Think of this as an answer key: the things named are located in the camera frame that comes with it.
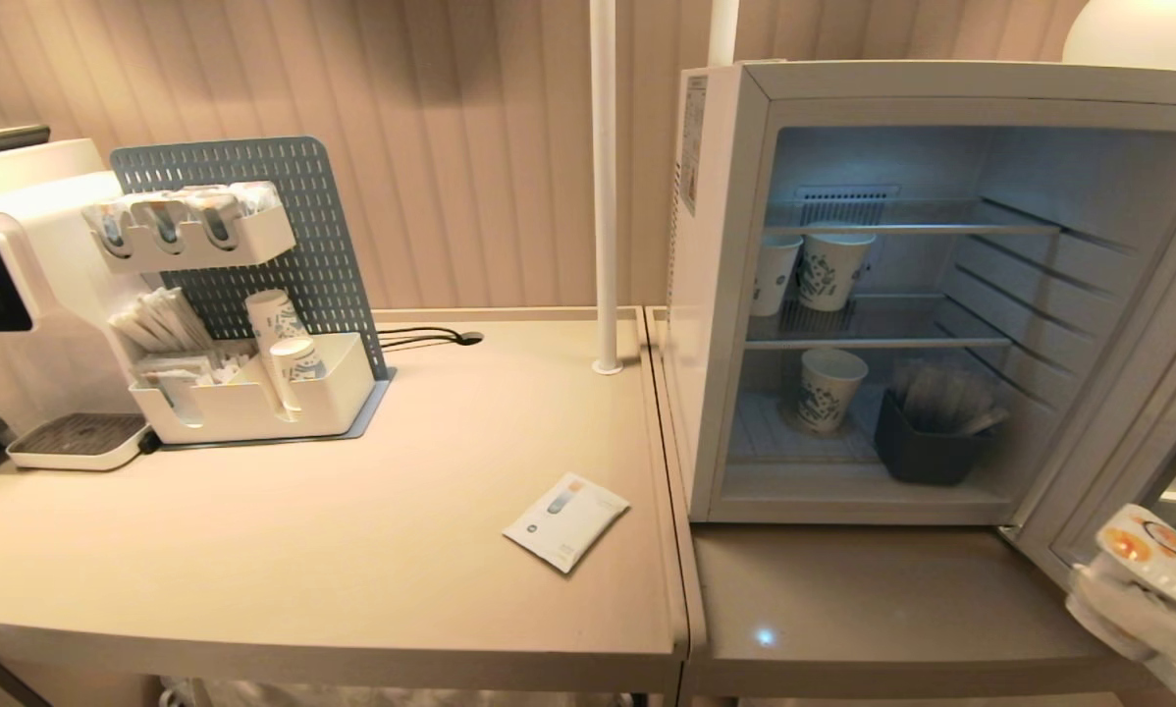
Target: pegboard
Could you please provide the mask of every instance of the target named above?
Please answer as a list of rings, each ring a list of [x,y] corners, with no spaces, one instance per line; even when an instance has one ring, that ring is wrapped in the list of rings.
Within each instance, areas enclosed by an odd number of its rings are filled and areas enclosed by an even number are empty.
[[[261,289],[286,289],[309,334],[359,332],[374,380],[390,378],[322,142],[301,135],[122,147],[113,151],[112,167],[125,193],[274,182],[295,247],[261,265],[165,272],[165,286],[182,288],[214,339],[252,339],[243,299]]]

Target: sticker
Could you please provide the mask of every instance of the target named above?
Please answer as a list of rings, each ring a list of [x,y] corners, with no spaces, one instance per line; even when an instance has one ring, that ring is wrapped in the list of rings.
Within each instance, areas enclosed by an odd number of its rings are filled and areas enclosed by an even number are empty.
[[[697,215],[697,161],[701,158],[701,121],[706,113],[706,76],[688,76],[683,89],[683,135],[680,147],[680,198],[688,213]]]

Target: white mini fridge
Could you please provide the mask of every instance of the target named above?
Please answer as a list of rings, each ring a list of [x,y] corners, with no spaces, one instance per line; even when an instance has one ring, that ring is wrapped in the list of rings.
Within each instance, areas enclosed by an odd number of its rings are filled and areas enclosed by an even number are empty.
[[[1160,487],[1176,72],[737,62],[684,72],[680,95],[662,369],[694,522],[995,526],[1058,576]],[[828,229],[875,236],[847,306],[791,282],[751,318],[763,238]],[[781,413],[821,347],[868,367],[835,434]],[[954,486],[900,482],[876,453],[883,391],[924,358],[990,378],[1010,413]]]

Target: packaged item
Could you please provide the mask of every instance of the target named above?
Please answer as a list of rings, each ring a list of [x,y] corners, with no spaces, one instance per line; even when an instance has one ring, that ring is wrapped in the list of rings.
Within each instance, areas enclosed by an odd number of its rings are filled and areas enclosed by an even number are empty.
[[[502,534],[569,573],[626,509],[628,502],[615,493],[567,474]]]

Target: wall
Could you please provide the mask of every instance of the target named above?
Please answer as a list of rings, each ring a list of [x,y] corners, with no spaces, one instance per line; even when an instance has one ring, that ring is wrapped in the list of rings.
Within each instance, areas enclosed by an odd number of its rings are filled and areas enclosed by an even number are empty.
[[[680,68],[710,0],[616,0],[620,295],[666,291]],[[1056,59],[1084,0],[741,0],[737,58]],[[586,0],[0,0],[0,126],[314,134],[374,307],[593,301]]]

